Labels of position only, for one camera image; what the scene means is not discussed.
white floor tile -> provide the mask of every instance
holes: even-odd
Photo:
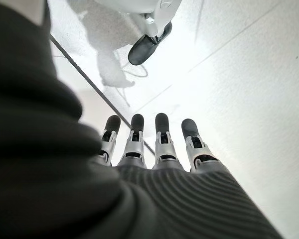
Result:
[[[93,0],[51,0],[49,4],[52,35],[129,119],[277,0],[256,2],[183,1],[172,20],[170,36],[142,66],[128,63],[128,52],[141,33],[127,15]]]

robotic hand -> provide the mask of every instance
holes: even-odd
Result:
[[[96,0],[114,10],[129,13],[144,32],[129,52],[133,65],[144,63],[170,34],[171,20],[181,0]]]
[[[115,148],[116,137],[120,128],[118,116],[109,117],[102,137],[103,146],[100,155],[96,156],[96,162],[103,165],[111,165],[111,159]],[[144,161],[144,118],[142,115],[134,115],[131,122],[131,131],[127,139],[125,150],[118,166],[134,165],[146,168]],[[153,169],[176,168],[183,170],[178,161],[173,141],[169,133],[167,115],[160,113],[155,119],[155,165]],[[219,167],[224,167],[211,153],[208,146],[199,136],[196,123],[191,119],[182,122],[182,131],[186,142],[187,155],[191,165],[191,172],[205,172],[208,170],[208,162],[217,162]]]

white floor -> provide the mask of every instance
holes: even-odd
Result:
[[[49,4],[52,35],[126,119],[144,116],[151,147],[164,112],[188,170],[180,124],[194,119],[282,235],[299,239],[299,0],[183,0],[170,36],[137,67],[127,54],[141,33],[128,16],[93,0]],[[53,52],[83,101],[83,121],[103,130],[114,112]],[[118,159],[128,131],[119,134]],[[146,160],[153,164],[149,152]]]

